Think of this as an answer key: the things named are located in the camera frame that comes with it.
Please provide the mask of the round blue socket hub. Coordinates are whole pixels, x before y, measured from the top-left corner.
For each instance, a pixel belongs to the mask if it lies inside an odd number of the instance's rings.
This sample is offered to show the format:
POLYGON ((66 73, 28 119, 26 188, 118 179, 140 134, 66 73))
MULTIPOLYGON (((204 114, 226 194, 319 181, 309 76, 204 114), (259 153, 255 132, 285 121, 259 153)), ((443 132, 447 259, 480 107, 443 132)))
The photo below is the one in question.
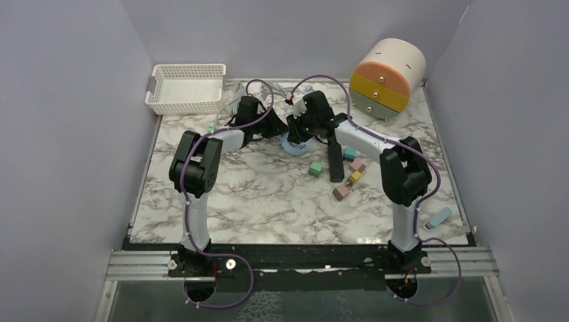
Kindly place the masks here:
POLYGON ((309 140, 307 142, 301 142, 300 144, 294 144, 288 141, 289 132, 285 132, 280 137, 281 147, 285 152, 292 156, 302 156, 311 147, 312 142, 309 140))

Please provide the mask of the teal plug adapter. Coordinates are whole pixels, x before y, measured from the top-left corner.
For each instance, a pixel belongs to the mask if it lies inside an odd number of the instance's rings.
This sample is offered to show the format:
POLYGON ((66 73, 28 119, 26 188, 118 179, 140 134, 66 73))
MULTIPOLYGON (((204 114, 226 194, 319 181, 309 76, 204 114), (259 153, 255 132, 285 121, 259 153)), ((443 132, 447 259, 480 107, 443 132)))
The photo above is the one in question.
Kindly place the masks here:
POLYGON ((353 149, 351 147, 346 147, 344 152, 343 152, 342 158, 345 161, 353 162, 356 158, 356 154, 357 154, 357 151, 355 149, 353 149))

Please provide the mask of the black power strip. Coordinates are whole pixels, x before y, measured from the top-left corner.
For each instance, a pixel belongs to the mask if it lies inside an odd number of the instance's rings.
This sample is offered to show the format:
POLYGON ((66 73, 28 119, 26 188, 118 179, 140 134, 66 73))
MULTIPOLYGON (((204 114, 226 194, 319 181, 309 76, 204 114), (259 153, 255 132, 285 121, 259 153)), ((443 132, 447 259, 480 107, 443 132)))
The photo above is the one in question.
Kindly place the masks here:
POLYGON ((330 140, 327 148, 329 164, 329 181, 342 182, 344 180, 344 164, 342 147, 335 140, 330 140))

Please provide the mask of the pink plug adapter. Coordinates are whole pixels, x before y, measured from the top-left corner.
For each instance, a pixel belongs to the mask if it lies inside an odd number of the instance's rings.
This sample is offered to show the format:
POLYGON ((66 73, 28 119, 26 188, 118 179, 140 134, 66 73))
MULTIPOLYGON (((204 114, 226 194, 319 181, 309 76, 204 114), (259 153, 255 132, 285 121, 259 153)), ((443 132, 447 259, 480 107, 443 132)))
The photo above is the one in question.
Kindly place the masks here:
POLYGON ((339 185, 332 190, 332 195, 337 201, 343 201, 350 194, 350 188, 346 185, 339 185))
POLYGON ((352 172, 363 172, 366 169, 366 165, 365 163, 363 163, 361 160, 359 159, 354 159, 351 164, 349 165, 349 169, 352 172))

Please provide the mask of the yellow plug adapter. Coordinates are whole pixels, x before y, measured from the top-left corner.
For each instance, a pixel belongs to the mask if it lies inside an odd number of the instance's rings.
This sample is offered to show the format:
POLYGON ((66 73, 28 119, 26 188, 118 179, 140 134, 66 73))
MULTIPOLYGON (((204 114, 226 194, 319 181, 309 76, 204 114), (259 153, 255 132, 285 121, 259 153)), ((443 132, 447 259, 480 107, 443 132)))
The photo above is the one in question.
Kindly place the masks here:
POLYGON ((362 177, 362 173, 360 171, 353 171, 351 175, 346 179, 347 186, 354 186, 362 177))

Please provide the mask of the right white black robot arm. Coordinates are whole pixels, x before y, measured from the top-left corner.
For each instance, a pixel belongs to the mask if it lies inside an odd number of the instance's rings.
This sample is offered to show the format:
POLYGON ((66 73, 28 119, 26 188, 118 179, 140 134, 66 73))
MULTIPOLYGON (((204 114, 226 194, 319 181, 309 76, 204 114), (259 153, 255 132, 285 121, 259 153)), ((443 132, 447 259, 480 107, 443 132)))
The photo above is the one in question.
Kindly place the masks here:
POLYGON ((311 139, 326 143, 331 182, 344 179, 343 146, 379 163, 382 189, 393 204, 387 264, 397 273, 412 267, 421 253, 421 242, 416 236, 417 216, 412 208, 432 181, 419 142, 412 137, 397 140, 354 124, 347 114, 334 113, 321 91, 310 92, 298 101, 288 96, 285 102, 293 108, 287 116, 286 141, 296 146, 311 139))

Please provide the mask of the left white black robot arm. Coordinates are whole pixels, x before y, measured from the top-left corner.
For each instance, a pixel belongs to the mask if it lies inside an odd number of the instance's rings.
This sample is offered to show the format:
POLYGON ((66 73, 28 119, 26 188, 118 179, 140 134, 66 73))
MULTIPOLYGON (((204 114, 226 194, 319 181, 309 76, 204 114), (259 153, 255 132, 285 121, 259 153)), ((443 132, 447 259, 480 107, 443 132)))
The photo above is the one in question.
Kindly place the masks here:
POLYGON ((247 146, 256 135, 268 139, 287 131, 272 109, 266 109, 257 98, 243 96, 227 126, 204 134, 183 133, 168 173, 183 202, 183 238, 177 248, 180 268, 197 276, 210 269, 207 199, 217 180, 221 155, 247 146))

